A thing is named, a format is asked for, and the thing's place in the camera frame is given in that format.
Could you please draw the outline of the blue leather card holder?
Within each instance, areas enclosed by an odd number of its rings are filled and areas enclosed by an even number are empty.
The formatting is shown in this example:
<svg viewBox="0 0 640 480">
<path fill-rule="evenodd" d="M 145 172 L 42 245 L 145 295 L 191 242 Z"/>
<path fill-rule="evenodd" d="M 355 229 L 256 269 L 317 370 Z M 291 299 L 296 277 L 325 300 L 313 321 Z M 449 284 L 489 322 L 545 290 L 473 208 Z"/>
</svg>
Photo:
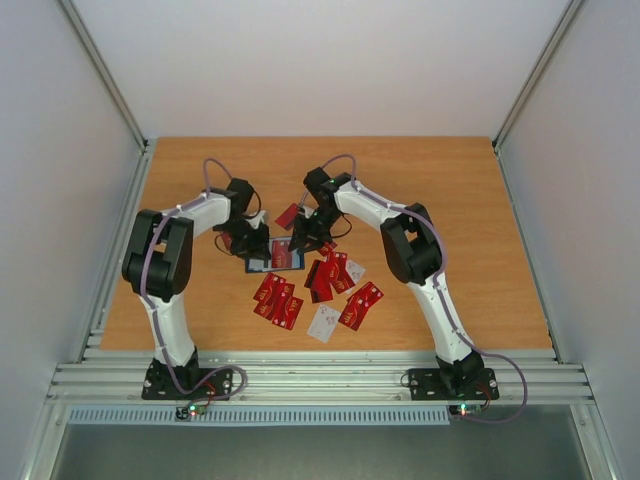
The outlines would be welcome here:
<svg viewBox="0 0 640 480">
<path fill-rule="evenodd" d="M 247 274 L 270 273 L 288 270 L 304 270 L 304 255 L 298 250 L 289 250 L 290 237 L 276 237 L 269 240 L 269 260 L 247 259 Z"/>
</svg>

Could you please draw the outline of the white card bottom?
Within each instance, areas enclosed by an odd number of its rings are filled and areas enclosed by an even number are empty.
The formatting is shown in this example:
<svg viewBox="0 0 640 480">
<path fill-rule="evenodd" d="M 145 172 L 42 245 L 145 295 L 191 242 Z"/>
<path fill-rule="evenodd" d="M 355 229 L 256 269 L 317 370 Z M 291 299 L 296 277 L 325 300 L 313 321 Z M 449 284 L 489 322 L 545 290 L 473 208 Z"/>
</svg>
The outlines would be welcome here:
<svg viewBox="0 0 640 480">
<path fill-rule="evenodd" d="M 328 343 L 339 322 L 340 315 L 340 311 L 328 305 L 320 304 L 307 330 L 307 334 L 322 343 Z"/>
</svg>

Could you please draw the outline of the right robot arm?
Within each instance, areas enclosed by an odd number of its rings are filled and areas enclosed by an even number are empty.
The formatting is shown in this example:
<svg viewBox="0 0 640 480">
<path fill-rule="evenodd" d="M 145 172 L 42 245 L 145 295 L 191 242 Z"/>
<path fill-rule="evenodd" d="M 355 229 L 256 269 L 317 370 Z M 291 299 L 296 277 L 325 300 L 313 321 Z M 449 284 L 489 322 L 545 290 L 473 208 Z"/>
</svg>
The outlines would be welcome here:
<svg viewBox="0 0 640 480">
<path fill-rule="evenodd" d="M 393 202 L 348 173 L 330 177 L 321 167 L 309 171 L 303 184 L 317 207 L 298 209 L 292 248 L 306 253 L 332 242 L 331 228 L 343 215 L 378 231 L 389 270 L 412 291 L 427 320 L 442 387 L 453 398 L 467 394 L 475 387 L 484 362 L 471 347 L 448 292 L 446 254 L 425 207 Z"/>
</svg>

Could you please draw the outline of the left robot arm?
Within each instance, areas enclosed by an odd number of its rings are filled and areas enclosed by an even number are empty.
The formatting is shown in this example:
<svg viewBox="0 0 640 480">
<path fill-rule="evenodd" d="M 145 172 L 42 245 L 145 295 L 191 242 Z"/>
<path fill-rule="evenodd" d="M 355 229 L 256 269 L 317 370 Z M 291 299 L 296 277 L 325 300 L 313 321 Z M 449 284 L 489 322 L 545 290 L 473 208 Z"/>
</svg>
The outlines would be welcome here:
<svg viewBox="0 0 640 480">
<path fill-rule="evenodd" d="M 230 254 L 242 260 L 271 258 L 262 209 L 250 214 L 251 184 L 233 177 L 224 189 L 206 188 L 196 199 L 166 211 L 136 215 L 122 277 L 139 296 L 152 328 L 155 353 L 143 382 L 145 400 L 232 394 L 231 366 L 205 369 L 187 327 L 184 291 L 192 270 L 194 240 L 207 231 L 230 238 Z"/>
</svg>

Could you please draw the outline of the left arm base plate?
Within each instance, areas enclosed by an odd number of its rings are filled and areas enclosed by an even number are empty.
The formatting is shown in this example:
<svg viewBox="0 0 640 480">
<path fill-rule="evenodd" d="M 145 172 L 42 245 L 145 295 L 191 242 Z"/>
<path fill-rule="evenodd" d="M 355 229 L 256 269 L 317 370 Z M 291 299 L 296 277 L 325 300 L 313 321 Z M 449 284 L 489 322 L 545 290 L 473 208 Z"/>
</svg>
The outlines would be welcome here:
<svg viewBox="0 0 640 480">
<path fill-rule="evenodd" d="M 141 398 L 143 400 L 165 401 L 165 400 L 192 400 L 201 397 L 222 396 L 231 392 L 234 386 L 234 372 L 231 369 L 224 369 L 209 377 L 203 385 L 194 390 L 192 387 L 184 386 L 189 390 L 189 394 L 181 393 L 175 386 L 168 372 L 153 373 L 148 370 L 142 386 Z"/>
</svg>

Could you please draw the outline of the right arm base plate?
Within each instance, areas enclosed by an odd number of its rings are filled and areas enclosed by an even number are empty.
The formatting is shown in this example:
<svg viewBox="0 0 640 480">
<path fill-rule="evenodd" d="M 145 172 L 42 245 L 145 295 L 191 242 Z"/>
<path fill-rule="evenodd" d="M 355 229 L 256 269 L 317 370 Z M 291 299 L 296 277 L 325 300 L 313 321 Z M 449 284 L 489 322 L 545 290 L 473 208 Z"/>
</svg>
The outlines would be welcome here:
<svg viewBox="0 0 640 480">
<path fill-rule="evenodd" d="M 484 368 L 460 393 L 450 393 L 436 368 L 413 368 L 406 371 L 406 386 L 413 401 L 481 401 L 498 400 L 500 393 L 495 373 Z"/>
</svg>

